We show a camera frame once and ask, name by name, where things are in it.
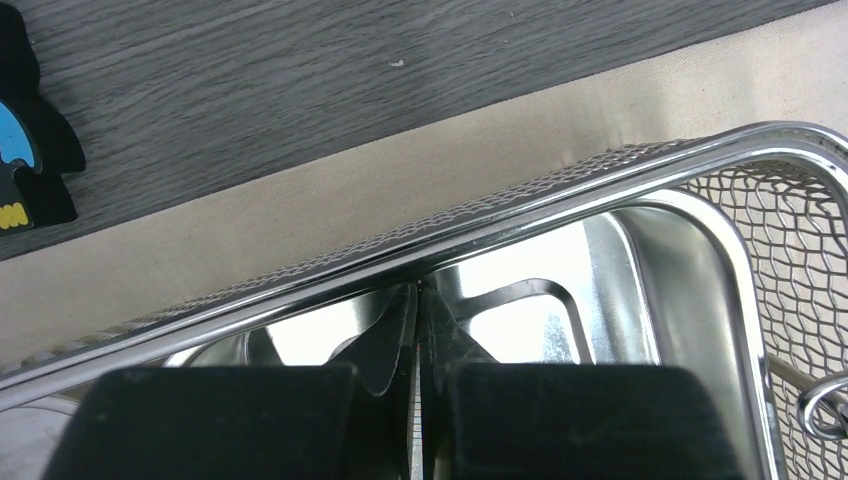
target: black rubber figure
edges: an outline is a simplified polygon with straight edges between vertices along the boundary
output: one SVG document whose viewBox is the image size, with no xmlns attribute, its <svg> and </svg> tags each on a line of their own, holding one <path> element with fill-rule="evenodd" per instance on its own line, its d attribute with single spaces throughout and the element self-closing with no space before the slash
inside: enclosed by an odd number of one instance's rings
<svg viewBox="0 0 848 480">
<path fill-rule="evenodd" d="M 0 236 L 77 218 L 60 174 L 84 170 L 85 155 L 40 79 L 23 17 L 0 2 Z"/>
</svg>

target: blue shape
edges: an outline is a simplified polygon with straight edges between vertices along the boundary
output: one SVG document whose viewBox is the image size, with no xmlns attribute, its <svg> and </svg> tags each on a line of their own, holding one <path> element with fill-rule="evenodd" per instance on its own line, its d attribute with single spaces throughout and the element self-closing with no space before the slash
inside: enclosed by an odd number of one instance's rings
<svg viewBox="0 0 848 480">
<path fill-rule="evenodd" d="M 23 125 L 9 108 L 0 102 L 0 162 L 23 160 L 35 167 L 35 152 L 29 143 Z"/>
</svg>

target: beige fabric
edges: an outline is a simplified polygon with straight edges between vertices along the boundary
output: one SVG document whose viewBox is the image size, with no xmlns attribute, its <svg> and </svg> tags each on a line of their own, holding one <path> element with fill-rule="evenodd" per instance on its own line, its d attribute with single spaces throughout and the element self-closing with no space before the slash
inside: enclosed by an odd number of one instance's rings
<svg viewBox="0 0 848 480">
<path fill-rule="evenodd" d="M 0 364 L 623 143 L 774 119 L 848 133 L 846 31 L 842 1 L 7 260 Z"/>
</svg>

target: wood grain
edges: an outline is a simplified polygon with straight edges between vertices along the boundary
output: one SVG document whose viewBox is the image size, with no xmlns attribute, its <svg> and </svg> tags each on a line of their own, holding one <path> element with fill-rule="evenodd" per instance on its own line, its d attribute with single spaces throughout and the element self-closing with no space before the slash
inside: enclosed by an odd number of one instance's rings
<svg viewBox="0 0 848 480">
<path fill-rule="evenodd" d="M 830 2 L 11 3 L 89 168 L 66 177 L 80 218 L 0 260 Z"/>
</svg>

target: basket handle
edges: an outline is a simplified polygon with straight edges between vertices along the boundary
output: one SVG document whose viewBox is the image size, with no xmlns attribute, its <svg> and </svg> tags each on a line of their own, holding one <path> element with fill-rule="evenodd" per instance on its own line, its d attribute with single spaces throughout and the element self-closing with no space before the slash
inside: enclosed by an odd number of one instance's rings
<svg viewBox="0 0 848 480">
<path fill-rule="evenodd" d="M 837 393 L 848 387 L 848 370 L 816 380 L 771 354 L 769 370 L 801 391 L 795 415 L 807 435 L 828 441 L 848 439 L 848 402 Z M 836 418 L 836 423 L 817 422 L 814 414 L 819 407 Z"/>
</svg>

